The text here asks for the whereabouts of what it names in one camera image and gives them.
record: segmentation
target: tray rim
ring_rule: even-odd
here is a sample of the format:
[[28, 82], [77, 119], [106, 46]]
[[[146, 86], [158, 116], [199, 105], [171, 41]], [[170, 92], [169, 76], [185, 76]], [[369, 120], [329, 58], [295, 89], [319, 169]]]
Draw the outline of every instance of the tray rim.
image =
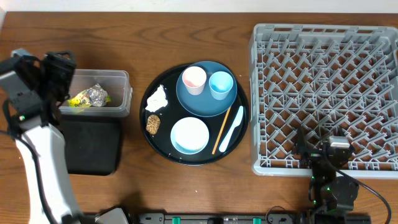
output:
[[[172, 67], [172, 68], [167, 69], [166, 71], [164, 71], [164, 72], [162, 72], [160, 75], [158, 75], [158, 76], [149, 84], [149, 86], [147, 87], [147, 89], [146, 89], [144, 95], [142, 96], [141, 104], [140, 104], [140, 108], [139, 108], [139, 122], [140, 122], [141, 132], [142, 132], [142, 134], [144, 135], [144, 137], [146, 138], [146, 140], [147, 140], [147, 142], [149, 143], [149, 145], [153, 148], [153, 150], [154, 150], [155, 152], [157, 152], [158, 154], [160, 154], [160, 155], [161, 155], [162, 157], [164, 157], [165, 159], [169, 160], [169, 161], [172, 161], [172, 162], [175, 162], [175, 163], [178, 163], [178, 164], [182, 164], [182, 165], [187, 165], [187, 166], [200, 166], [200, 165], [211, 164], [211, 163], [213, 163], [213, 162], [216, 162], [216, 161], [218, 161], [218, 160], [220, 160], [220, 159], [226, 157], [226, 156], [227, 156], [228, 154], [230, 154], [233, 150], [235, 150], [236, 147], [240, 144], [240, 142], [242, 141], [243, 137], [246, 135], [246, 131], [247, 131], [247, 128], [248, 128], [249, 123], [250, 123], [250, 113], [249, 113], [249, 111], [248, 111], [248, 110], [249, 110], [249, 108], [248, 108], [248, 106], [249, 106], [248, 98], [246, 97], [246, 94], [245, 94], [245, 92], [244, 92], [242, 86], [241, 86], [241, 85], [239, 84], [239, 82], [236, 80], [236, 85], [237, 85], [237, 88], [238, 88], [238, 92], [237, 92], [236, 96], [237, 96], [237, 97], [240, 97], [240, 99], [241, 99], [241, 101], [242, 101], [242, 105], [245, 107], [245, 111], [244, 111], [245, 122], [243, 123], [242, 130], [241, 130], [239, 136], [237, 137], [237, 139], [235, 140], [235, 142], [229, 147], [229, 150], [226, 150], [224, 153], [222, 153], [221, 155], [219, 155], [219, 156], [217, 156], [217, 157], [214, 157], [214, 158], [212, 158], [212, 159], [207, 159], [207, 160], [205, 160], [204, 162], [181, 162], [181, 161], [178, 161], [178, 160], [175, 160], [175, 159], [171, 159], [171, 158], [169, 158], [168, 156], [166, 156], [163, 152], [161, 152], [161, 151], [157, 148], [157, 146], [156, 146], [152, 141], [150, 141], [150, 139], [148, 139], [148, 136], [146, 135], [146, 130], [145, 130], [146, 122], [143, 120], [142, 114], [143, 114], [143, 110], [144, 110], [145, 105], [146, 105], [146, 99], [148, 98], [148, 96], [149, 96], [149, 94], [150, 94], [149, 90], [150, 90], [150, 89], [153, 89], [154, 84], [157, 83], [159, 80], [161, 80], [165, 75], [169, 74], [170, 72], [172, 72], [172, 71], [174, 71], [174, 70], [176, 70], [176, 69], [179, 69], [179, 68], [182, 68], [182, 67], [188, 67], [188, 66], [190, 66], [190, 65], [192, 65], [192, 64], [194, 64], [194, 63], [196, 63], [196, 62], [193, 62], [193, 63], [185, 63], [185, 64], [177, 65], [177, 66], [174, 66], [174, 67]], [[224, 65], [227, 69], [229, 69], [229, 70], [231, 71], [231, 69], [230, 69], [229, 67], [227, 67], [225, 64], [223, 64], [223, 63], [220, 63], [220, 64]]]

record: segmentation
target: cup rim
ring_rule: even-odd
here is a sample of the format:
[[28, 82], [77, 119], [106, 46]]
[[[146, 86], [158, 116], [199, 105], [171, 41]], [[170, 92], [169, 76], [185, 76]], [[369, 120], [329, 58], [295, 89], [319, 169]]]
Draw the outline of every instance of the cup rim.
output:
[[[185, 73], [185, 71], [188, 69], [188, 68], [193, 68], [193, 67], [197, 67], [197, 68], [200, 68], [200, 69], [202, 69], [203, 71], [204, 71], [204, 73], [205, 73], [205, 81], [202, 83], [202, 84], [200, 84], [199, 86], [195, 86], [195, 87], [192, 87], [192, 86], [189, 86], [189, 85], [187, 85], [185, 82], [184, 82], [184, 73]], [[203, 68], [201, 68], [201, 67], [199, 67], [199, 66], [190, 66], [190, 67], [188, 67], [188, 68], [186, 68], [184, 71], [182, 71], [182, 83], [184, 83], [184, 85], [185, 86], [187, 86], [187, 87], [189, 87], [189, 88], [201, 88], [204, 84], [206, 84], [206, 81], [207, 81], [207, 73], [206, 73], [206, 71], [203, 69]]]
[[[216, 73], [218, 73], [218, 72], [220, 72], [220, 73], [227, 73], [228, 76], [229, 76], [229, 78], [230, 78], [231, 81], [232, 81], [231, 87], [230, 87], [228, 90], [226, 90], [226, 91], [218, 92], [218, 91], [216, 91], [215, 89], [213, 89], [213, 88], [211, 87], [211, 85], [210, 85], [210, 83], [211, 83], [211, 82], [210, 82], [211, 78], [213, 77], [214, 74], [216, 74]], [[224, 71], [218, 71], [218, 72], [213, 73], [213, 74], [210, 76], [210, 78], [209, 78], [209, 87], [210, 87], [210, 89], [213, 90], [213, 91], [216, 92], [216, 93], [227, 93], [227, 92], [231, 91], [231, 90], [232, 90], [232, 87], [234, 87], [234, 79], [232, 78], [232, 75], [229, 74], [228, 72], [224, 72]]]

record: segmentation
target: chopstick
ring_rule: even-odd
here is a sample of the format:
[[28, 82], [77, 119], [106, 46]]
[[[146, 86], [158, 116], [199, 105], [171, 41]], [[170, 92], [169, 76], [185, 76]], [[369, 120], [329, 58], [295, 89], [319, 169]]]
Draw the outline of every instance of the chopstick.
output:
[[228, 119], [228, 115], [229, 115], [229, 111], [230, 111], [230, 110], [231, 110], [231, 108], [229, 107], [229, 108], [228, 108], [228, 111], [226, 111], [225, 118], [224, 118], [224, 121], [223, 121], [223, 125], [221, 125], [221, 129], [220, 129], [220, 132], [218, 133], [218, 137], [217, 137], [216, 144], [214, 145], [213, 152], [211, 153], [212, 155], [214, 155], [214, 153], [216, 153], [216, 149], [217, 149], [217, 146], [218, 146], [218, 142], [220, 141], [221, 134], [223, 133], [224, 126], [225, 126], [225, 122], [226, 122], [226, 120]]

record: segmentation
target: wood grain surface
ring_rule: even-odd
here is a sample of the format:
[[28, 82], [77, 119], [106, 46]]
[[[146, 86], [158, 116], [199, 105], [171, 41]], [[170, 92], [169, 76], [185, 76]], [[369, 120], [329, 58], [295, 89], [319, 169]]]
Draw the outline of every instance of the wood grain surface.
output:
[[[158, 155], [139, 127], [139, 104], [149, 83], [182, 63], [216, 60], [232, 69], [249, 98], [248, 42], [258, 23], [398, 27], [394, 14], [176, 14], [125, 12], [8, 12], [0, 35], [0, 59], [23, 47], [36, 56], [72, 50], [78, 68], [126, 70], [134, 89], [124, 119], [121, 163], [115, 174], [71, 175], [80, 208], [97, 212], [124, 204], [131, 213], [266, 213], [311, 206], [309, 179], [260, 177], [250, 163], [249, 131], [224, 159], [183, 166]], [[0, 91], [0, 102], [5, 94]], [[0, 129], [6, 129], [0, 116]], [[398, 181], [363, 180], [381, 193], [398, 218]], [[360, 189], [355, 212], [384, 223], [382, 202]], [[27, 223], [29, 194], [24, 163], [14, 142], [0, 136], [0, 223]]]

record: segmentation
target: blue plate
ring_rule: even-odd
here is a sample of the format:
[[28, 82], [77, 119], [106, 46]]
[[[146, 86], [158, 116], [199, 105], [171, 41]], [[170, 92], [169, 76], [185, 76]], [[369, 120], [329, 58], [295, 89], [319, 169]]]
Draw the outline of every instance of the blue plate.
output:
[[[228, 70], [224, 65], [216, 62], [204, 61], [197, 62], [191, 66], [201, 67], [205, 70], [207, 74], [205, 89], [202, 93], [197, 96], [191, 95], [184, 83], [182, 82], [182, 73], [177, 80], [177, 98], [181, 105], [189, 112], [194, 115], [202, 117], [217, 116], [224, 113], [235, 101], [238, 88], [236, 86], [236, 80], [232, 72]], [[216, 100], [212, 97], [210, 93], [209, 79], [211, 75], [215, 72], [226, 72], [232, 76], [234, 85], [229, 92], [228, 96], [223, 100]]]

